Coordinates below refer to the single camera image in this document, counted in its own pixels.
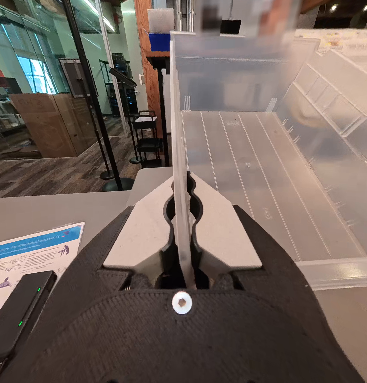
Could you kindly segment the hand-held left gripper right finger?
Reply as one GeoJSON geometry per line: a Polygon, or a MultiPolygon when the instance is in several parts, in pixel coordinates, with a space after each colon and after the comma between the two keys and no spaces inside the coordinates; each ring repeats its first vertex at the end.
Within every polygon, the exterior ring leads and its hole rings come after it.
{"type": "Polygon", "coordinates": [[[191,171],[187,172],[187,192],[195,274],[215,280],[220,274],[262,268],[234,205],[191,171]]]}

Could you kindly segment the clear plastic container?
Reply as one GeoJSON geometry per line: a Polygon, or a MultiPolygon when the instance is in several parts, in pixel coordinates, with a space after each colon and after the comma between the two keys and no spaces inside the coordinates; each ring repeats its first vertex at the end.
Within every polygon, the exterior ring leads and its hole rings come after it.
{"type": "Polygon", "coordinates": [[[367,32],[171,36],[187,169],[244,209],[314,290],[367,287],[367,32]]]}

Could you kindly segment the black stanchion pole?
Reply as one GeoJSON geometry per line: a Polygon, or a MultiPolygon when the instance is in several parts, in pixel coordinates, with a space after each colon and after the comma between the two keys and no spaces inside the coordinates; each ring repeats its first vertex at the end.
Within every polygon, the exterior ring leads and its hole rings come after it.
{"type": "Polygon", "coordinates": [[[100,174],[100,179],[102,179],[102,180],[110,180],[110,179],[114,178],[114,174],[113,174],[113,171],[109,168],[109,164],[108,164],[108,161],[107,161],[107,158],[106,158],[106,155],[105,155],[105,151],[104,151],[104,148],[103,148],[101,137],[100,137],[100,134],[99,134],[97,126],[96,126],[95,117],[94,117],[94,113],[93,113],[94,107],[93,107],[93,102],[92,102],[91,96],[90,95],[87,96],[86,100],[87,100],[86,101],[87,104],[89,104],[89,112],[90,112],[90,116],[91,116],[91,119],[92,119],[93,128],[94,128],[94,131],[95,131],[95,136],[96,136],[96,139],[97,139],[100,151],[101,151],[101,155],[102,155],[102,158],[103,158],[103,161],[104,161],[104,165],[105,165],[105,168],[106,168],[106,170],[100,174]]]}
{"type": "Polygon", "coordinates": [[[131,178],[121,178],[119,175],[119,170],[117,168],[116,160],[113,154],[112,146],[110,143],[110,139],[108,136],[108,132],[105,127],[103,115],[100,108],[100,103],[98,100],[97,92],[95,89],[95,82],[93,79],[93,75],[90,70],[90,66],[88,63],[88,60],[85,55],[85,50],[81,41],[81,36],[79,33],[79,29],[77,26],[76,18],[73,12],[73,8],[71,5],[70,0],[63,0],[62,1],[67,21],[72,33],[72,37],[76,46],[77,54],[79,56],[81,66],[85,75],[86,82],[89,87],[89,93],[92,100],[93,107],[95,109],[96,118],[100,127],[101,136],[103,138],[104,146],[108,155],[108,159],[110,162],[111,169],[114,174],[114,180],[110,180],[103,186],[102,190],[104,192],[107,191],[126,191],[131,190],[134,184],[134,180],[131,178]]]}

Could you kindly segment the white foam block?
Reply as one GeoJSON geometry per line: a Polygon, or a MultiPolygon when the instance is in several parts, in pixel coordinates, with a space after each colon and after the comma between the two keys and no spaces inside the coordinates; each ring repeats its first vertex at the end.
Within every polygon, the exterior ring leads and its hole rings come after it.
{"type": "Polygon", "coordinates": [[[170,34],[175,30],[173,8],[148,9],[150,34],[170,34]]]}

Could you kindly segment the blue box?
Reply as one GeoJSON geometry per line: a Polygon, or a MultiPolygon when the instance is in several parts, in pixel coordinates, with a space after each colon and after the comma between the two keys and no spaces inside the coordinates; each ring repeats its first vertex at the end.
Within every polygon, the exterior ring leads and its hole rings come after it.
{"type": "Polygon", "coordinates": [[[148,34],[151,52],[168,52],[170,51],[170,33],[149,33],[148,34]]]}

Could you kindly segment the black utility cart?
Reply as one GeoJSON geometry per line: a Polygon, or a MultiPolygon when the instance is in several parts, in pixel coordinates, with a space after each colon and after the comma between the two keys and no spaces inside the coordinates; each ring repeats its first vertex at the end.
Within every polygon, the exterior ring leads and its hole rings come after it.
{"type": "Polygon", "coordinates": [[[162,167],[160,151],[163,139],[158,137],[157,116],[153,110],[140,111],[132,117],[132,127],[136,134],[136,150],[141,157],[141,168],[162,167]]]}

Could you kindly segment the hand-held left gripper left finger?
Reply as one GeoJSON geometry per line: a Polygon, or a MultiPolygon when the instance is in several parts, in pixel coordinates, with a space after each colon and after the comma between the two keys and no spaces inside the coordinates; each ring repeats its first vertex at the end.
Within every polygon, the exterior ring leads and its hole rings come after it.
{"type": "Polygon", "coordinates": [[[103,266],[144,274],[154,285],[174,262],[175,201],[171,176],[139,200],[123,224],[103,266]]]}

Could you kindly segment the printed leaflet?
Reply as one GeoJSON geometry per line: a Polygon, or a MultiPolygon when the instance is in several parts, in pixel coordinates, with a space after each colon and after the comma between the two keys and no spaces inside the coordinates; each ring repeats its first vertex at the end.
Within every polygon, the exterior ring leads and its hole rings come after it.
{"type": "Polygon", "coordinates": [[[0,242],[0,309],[21,277],[42,271],[63,275],[76,258],[85,222],[0,242]]]}

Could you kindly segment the black power bank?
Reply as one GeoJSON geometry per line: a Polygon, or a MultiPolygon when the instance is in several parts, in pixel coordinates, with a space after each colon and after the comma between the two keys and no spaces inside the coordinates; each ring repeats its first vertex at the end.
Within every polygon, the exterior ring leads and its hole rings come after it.
{"type": "Polygon", "coordinates": [[[54,271],[25,274],[0,309],[0,364],[28,339],[49,298],[54,271]]]}

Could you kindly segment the framed sign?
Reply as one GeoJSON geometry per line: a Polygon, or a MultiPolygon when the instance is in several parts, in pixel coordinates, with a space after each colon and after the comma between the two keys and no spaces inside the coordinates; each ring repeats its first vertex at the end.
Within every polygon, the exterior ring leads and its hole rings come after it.
{"type": "Polygon", "coordinates": [[[74,98],[90,97],[89,85],[79,59],[60,58],[59,63],[74,98]]]}

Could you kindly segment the wooden crate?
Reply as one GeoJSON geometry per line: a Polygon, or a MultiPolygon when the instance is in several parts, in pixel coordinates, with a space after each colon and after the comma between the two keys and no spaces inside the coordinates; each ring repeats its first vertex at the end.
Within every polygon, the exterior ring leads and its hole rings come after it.
{"type": "Polygon", "coordinates": [[[77,157],[97,142],[85,98],[18,93],[10,100],[43,158],[77,157]]]}

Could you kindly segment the wooden pillar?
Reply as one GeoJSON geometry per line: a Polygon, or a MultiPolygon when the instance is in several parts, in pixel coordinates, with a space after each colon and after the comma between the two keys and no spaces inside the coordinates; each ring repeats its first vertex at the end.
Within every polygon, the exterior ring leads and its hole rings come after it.
{"type": "Polygon", "coordinates": [[[160,92],[158,85],[158,72],[152,67],[147,60],[147,54],[151,53],[151,45],[149,41],[149,22],[148,22],[148,9],[151,9],[150,0],[135,0],[134,7],[136,13],[136,20],[138,26],[139,43],[141,58],[143,64],[143,74],[146,84],[146,95],[148,102],[148,109],[156,112],[157,115],[157,133],[158,137],[162,137],[162,118],[160,108],[160,92]]]}

